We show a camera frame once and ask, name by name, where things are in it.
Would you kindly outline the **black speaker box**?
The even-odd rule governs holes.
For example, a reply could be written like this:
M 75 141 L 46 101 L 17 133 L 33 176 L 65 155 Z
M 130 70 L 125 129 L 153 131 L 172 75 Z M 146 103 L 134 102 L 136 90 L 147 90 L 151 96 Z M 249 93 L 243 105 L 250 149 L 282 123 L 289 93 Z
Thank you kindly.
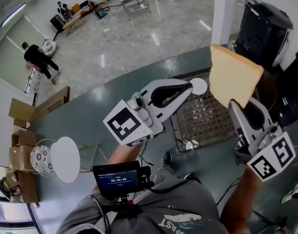
M 59 33 L 63 31 L 65 23 L 59 15 L 55 15 L 53 18 L 51 18 L 50 22 Z

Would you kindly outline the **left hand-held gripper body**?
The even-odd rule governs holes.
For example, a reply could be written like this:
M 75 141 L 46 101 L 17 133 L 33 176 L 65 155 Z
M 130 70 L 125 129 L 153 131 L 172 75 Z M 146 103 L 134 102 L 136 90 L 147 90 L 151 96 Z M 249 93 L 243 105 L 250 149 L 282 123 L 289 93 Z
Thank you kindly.
M 134 93 L 128 101 L 121 100 L 103 123 L 120 145 L 133 147 L 164 130 L 162 116 L 140 93 Z

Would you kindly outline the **pile of cardboard boxes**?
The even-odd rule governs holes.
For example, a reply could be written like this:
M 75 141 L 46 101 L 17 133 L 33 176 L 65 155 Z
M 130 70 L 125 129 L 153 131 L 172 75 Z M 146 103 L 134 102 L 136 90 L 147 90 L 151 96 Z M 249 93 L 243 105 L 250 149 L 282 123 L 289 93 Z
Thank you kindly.
M 30 161 L 32 149 L 38 143 L 36 133 L 26 129 L 27 124 L 35 124 L 49 113 L 69 102 L 70 87 L 66 86 L 35 107 L 13 98 L 9 117 L 19 130 L 11 135 L 9 148 L 9 169 L 3 177 L 6 196 L 14 203 L 39 204 L 34 174 L 37 172 Z

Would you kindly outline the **teal vacuum cleaner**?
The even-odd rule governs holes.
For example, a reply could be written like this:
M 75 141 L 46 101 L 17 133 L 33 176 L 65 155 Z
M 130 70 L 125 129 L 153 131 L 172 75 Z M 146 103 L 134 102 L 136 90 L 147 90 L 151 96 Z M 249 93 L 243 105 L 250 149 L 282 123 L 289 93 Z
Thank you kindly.
M 98 19 L 102 19 L 104 18 L 105 16 L 107 16 L 107 12 L 102 8 L 102 7 L 98 7 L 95 9 L 95 14 L 96 14 L 96 17 Z

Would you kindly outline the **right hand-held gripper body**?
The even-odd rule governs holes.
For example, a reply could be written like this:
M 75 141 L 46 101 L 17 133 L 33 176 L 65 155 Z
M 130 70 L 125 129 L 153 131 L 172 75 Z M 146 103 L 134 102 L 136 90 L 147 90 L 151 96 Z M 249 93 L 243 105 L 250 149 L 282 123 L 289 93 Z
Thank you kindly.
M 282 173 L 295 159 L 296 152 L 287 132 L 272 124 L 252 143 L 238 142 L 234 155 L 237 165 L 246 164 L 261 181 Z

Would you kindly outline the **white round side table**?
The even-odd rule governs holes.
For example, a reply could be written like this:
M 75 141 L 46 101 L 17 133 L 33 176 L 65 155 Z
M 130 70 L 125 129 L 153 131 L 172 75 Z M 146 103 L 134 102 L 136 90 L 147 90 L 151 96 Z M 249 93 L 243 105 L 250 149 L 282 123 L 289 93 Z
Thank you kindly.
M 76 143 L 63 136 L 50 147 L 51 162 L 57 177 L 64 183 L 76 180 L 80 170 L 80 156 Z

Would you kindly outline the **black lidded bin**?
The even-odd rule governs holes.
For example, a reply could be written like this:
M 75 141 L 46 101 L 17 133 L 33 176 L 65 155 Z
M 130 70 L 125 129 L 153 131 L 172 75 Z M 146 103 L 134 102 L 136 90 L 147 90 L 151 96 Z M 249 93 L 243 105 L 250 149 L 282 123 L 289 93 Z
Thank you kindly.
M 290 66 L 276 79 L 278 96 L 275 114 L 282 127 L 298 119 L 298 52 Z

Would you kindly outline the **low wooden table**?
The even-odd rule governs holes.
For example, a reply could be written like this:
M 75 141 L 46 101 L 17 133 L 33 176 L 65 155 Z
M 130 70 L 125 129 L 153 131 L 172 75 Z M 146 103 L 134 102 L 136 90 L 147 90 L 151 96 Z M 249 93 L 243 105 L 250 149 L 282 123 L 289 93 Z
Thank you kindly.
M 62 29 L 64 31 L 64 34 L 68 36 L 74 28 L 82 25 L 84 22 L 85 20 L 82 18 L 82 16 L 77 16 L 73 18 L 63 26 Z

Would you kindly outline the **black chest monitor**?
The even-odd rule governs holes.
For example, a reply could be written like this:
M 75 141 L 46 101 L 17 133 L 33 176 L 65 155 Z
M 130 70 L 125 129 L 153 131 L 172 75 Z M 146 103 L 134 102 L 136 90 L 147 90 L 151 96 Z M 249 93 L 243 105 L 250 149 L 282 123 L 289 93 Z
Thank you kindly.
M 137 160 L 94 166 L 93 174 L 101 195 L 106 198 L 119 198 L 154 186 L 150 167 L 141 167 Z

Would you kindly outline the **golden toast bread slice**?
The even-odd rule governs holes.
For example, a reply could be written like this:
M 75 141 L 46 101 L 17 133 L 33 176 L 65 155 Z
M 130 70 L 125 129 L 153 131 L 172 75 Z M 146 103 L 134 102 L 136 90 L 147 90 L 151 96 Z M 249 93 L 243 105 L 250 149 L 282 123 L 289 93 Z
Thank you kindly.
M 210 46 L 210 51 L 211 94 L 226 108 L 232 99 L 245 108 L 263 74 L 263 67 L 217 44 Z

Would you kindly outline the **floral round side table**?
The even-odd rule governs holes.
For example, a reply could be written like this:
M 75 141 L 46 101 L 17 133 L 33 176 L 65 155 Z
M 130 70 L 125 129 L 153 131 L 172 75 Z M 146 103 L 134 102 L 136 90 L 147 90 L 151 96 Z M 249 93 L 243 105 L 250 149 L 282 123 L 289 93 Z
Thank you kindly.
M 33 168 L 43 177 L 54 177 L 55 172 L 51 162 L 50 148 L 39 145 L 33 148 L 30 154 Z

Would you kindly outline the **person's black shoe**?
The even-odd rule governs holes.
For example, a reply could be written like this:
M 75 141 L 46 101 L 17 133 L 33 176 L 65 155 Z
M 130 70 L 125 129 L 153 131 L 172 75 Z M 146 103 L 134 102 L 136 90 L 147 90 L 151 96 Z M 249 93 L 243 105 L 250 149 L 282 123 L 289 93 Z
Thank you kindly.
M 162 164 L 163 164 L 163 166 L 171 166 L 172 165 L 172 155 L 170 152 L 165 152 L 162 155 Z

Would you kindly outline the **small white plate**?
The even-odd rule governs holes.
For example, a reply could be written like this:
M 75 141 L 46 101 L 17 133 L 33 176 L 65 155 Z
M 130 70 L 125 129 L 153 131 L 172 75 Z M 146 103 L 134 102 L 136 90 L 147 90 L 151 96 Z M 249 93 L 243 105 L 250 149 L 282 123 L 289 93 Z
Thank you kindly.
M 202 78 L 193 78 L 190 80 L 190 83 L 192 84 L 192 93 L 194 95 L 203 95 L 208 89 L 206 81 Z

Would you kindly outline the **grey printed t-shirt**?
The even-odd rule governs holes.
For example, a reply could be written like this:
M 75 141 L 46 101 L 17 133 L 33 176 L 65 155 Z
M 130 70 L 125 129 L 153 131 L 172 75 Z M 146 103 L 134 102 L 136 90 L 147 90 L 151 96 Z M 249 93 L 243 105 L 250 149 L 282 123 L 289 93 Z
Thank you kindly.
M 102 214 L 115 204 L 95 187 L 61 223 L 57 234 L 86 234 L 90 227 L 102 227 Z M 141 212 L 128 217 L 118 213 L 110 223 L 111 234 L 229 234 L 219 220 L 211 193 L 197 181 L 189 180 L 176 189 L 155 194 L 143 191 L 135 198 Z

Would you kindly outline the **white round floor robot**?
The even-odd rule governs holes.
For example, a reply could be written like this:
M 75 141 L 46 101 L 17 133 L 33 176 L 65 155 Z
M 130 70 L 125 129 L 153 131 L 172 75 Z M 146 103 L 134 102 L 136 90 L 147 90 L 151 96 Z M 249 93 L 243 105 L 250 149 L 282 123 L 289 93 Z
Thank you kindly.
M 51 58 L 57 51 L 58 45 L 55 41 L 46 39 L 41 47 L 41 49 L 45 52 L 45 54 Z

